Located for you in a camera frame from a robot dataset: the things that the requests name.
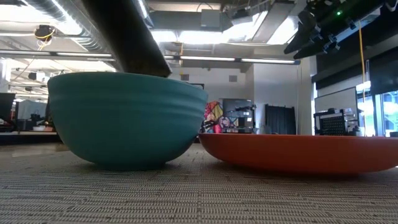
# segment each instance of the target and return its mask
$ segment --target fluorescent light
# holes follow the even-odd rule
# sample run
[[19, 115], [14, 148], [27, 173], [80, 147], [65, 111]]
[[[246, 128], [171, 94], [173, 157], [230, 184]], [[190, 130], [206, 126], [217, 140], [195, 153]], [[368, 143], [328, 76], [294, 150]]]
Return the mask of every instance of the fluorescent light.
[[235, 58], [223, 58], [223, 57], [198, 57], [198, 56], [181, 56], [182, 60], [214, 60], [214, 61], [224, 61], [233, 62]]
[[242, 58], [242, 62], [294, 64], [294, 63], [295, 63], [295, 60]]
[[42, 98], [48, 98], [48, 95], [43, 95], [43, 94], [24, 94], [24, 93], [17, 93], [16, 96], [18, 97], [42, 97]]
[[156, 42], [175, 42], [177, 41], [177, 36], [175, 32], [170, 30], [152, 30], [152, 37]]
[[297, 32], [297, 23], [294, 16], [289, 16], [278, 27], [267, 44], [286, 44]]
[[146, 7], [144, 5], [144, 2], [142, 0], [138, 0], [138, 4], [139, 4], [139, 7], [140, 7], [140, 9], [142, 11], [142, 15], [144, 16], [144, 19], [145, 19], [146, 17], [148, 17], [148, 12], [147, 12], [147, 9], [146, 9]]
[[76, 56], [76, 57], [112, 57], [111, 54], [95, 54], [95, 53], [74, 53], [74, 52], [57, 52], [59, 56]]
[[226, 43], [228, 38], [220, 32], [183, 31], [178, 41], [185, 44], [220, 44]]
[[356, 91], [368, 90], [371, 87], [371, 82], [367, 81], [356, 86]]
[[28, 37], [28, 36], [33, 36], [35, 35], [34, 33], [31, 34], [23, 34], [22, 32], [1, 32], [0, 36], [6, 36], [6, 37]]
[[50, 55], [49, 52], [25, 51], [25, 50], [0, 50], [0, 54], [14, 54], [14, 55]]

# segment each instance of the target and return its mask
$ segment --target duct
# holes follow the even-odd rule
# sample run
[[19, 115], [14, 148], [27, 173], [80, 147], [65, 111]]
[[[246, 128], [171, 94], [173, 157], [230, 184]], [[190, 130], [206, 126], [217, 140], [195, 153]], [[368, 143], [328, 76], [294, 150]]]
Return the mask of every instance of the duct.
[[294, 6], [295, 3], [292, 1], [275, 1], [252, 40], [268, 42], [278, 27], [286, 20]]
[[81, 2], [124, 72], [160, 77], [172, 73], [132, 1]]
[[56, 0], [25, 0], [36, 10], [53, 17], [60, 24], [57, 28], [66, 35], [90, 36], [90, 38], [74, 38], [73, 40], [90, 52], [104, 52], [104, 45], [97, 37], [98, 30], [84, 16], [84, 12], [72, 1]]
[[[155, 29], [206, 30], [201, 26], [200, 12], [154, 11], [150, 14], [150, 18]], [[220, 28], [211, 31], [223, 32], [230, 27], [232, 27], [231, 19], [228, 18], [226, 13], [221, 13]]]

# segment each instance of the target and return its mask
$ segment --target white wall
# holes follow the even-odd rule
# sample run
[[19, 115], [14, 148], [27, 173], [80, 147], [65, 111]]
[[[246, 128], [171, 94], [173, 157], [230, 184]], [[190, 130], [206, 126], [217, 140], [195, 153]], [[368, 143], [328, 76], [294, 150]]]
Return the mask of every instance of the white wall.
[[[173, 68], [169, 78], [181, 80], [180, 72], [189, 74], [189, 83], [205, 84], [208, 101], [219, 101], [221, 98], [247, 98], [245, 74], [233, 68]], [[238, 82], [229, 82], [230, 75], [237, 75]]]
[[294, 107], [297, 134], [312, 134], [311, 75], [315, 73], [315, 57], [303, 59], [300, 65], [254, 65], [256, 126], [260, 133], [265, 131], [265, 105], [269, 104]]
[[325, 96], [327, 94], [335, 93], [337, 91], [345, 90], [347, 88], [356, 87], [357, 85], [362, 84], [362, 82], [362, 75], [358, 75], [318, 90], [318, 96]]
[[254, 65], [246, 72], [246, 99], [254, 101]]
[[254, 65], [256, 126], [264, 133], [265, 105], [297, 107], [296, 65]]
[[0, 93], [8, 92], [8, 83], [11, 79], [11, 67], [7, 60], [0, 60]]

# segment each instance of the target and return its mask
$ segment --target orange bowl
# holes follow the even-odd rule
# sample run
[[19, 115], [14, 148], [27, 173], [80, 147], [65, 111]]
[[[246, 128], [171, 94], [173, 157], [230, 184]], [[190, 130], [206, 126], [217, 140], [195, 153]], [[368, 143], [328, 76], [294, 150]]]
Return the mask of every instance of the orange bowl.
[[212, 156], [255, 169], [312, 174], [359, 174], [398, 166], [398, 138], [200, 134]]

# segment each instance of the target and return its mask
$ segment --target ceiling vent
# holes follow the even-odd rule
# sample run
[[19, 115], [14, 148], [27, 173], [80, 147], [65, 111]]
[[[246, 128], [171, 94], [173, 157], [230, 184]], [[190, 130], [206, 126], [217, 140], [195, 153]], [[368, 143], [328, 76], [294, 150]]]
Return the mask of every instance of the ceiling vent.
[[229, 76], [229, 82], [238, 82], [238, 76], [237, 75], [230, 75]]

